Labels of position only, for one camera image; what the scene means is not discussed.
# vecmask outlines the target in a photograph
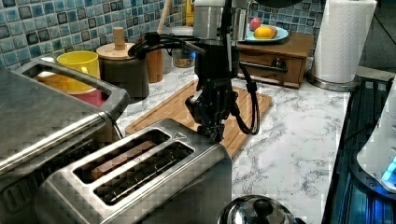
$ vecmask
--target toaster slot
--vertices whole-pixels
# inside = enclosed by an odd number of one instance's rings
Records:
[[[130,170],[107,181],[95,189],[94,193],[107,205],[114,205],[188,157],[192,152],[193,149],[175,142]]]
[[[96,160],[82,165],[74,171],[74,174],[78,176],[83,183],[90,184],[128,161],[148,152],[169,138],[169,135],[158,130],[149,131]]]

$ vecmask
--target wall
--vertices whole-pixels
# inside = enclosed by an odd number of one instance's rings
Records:
[[[360,66],[396,73],[396,0],[382,1],[372,19]]]
[[[135,41],[158,27],[164,0],[0,0],[0,67],[42,56],[94,50],[123,27]],[[166,25],[185,24],[186,0],[173,0]]]
[[[301,3],[292,7],[280,9],[252,4],[250,5],[251,12],[249,20],[258,17],[262,20],[263,24],[281,27],[289,33],[314,35],[315,45],[311,50],[311,55],[313,55],[325,3],[325,1],[320,0],[303,0]]]

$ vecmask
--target tile backsplash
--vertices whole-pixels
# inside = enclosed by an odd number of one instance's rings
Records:
[[[325,4],[324,0],[303,0],[292,7],[279,9],[251,4],[249,20],[258,17],[263,24],[281,27],[289,33],[314,35],[312,56],[316,48]]]
[[[164,0],[0,0],[0,67],[36,57],[95,50],[123,27],[135,41],[158,27]],[[185,24],[186,0],[173,0],[166,25]]]

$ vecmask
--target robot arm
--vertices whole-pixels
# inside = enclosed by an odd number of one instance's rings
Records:
[[[258,0],[269,7],[289,7],[301,0]],[[198,76],[197,92],[186,100],[198,133],[220,142],[224,124],[230,114],[236,117],[239,127],[246,134],[257,134],[260,129],[260,111],[256,96],[257,86],[252,81],[245,64],[239,62],[238,41],[244,40],[248,16],[246,0],[196,0],[194,6],[194,45],[170,35],[148,33],[145,40],[129,50],[130,56],[144,58],[155,49],[188,48],[196,51],[194,72]],[[250,128],[239,116],[233,91],[232,78],[241,68],[247,90],[252,100],[252,122]]]

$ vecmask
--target orange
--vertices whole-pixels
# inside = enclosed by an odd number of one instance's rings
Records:
[[[272,39],[276,36],[274,30],[270,26],[257,28],[253,35],[258,39]]]

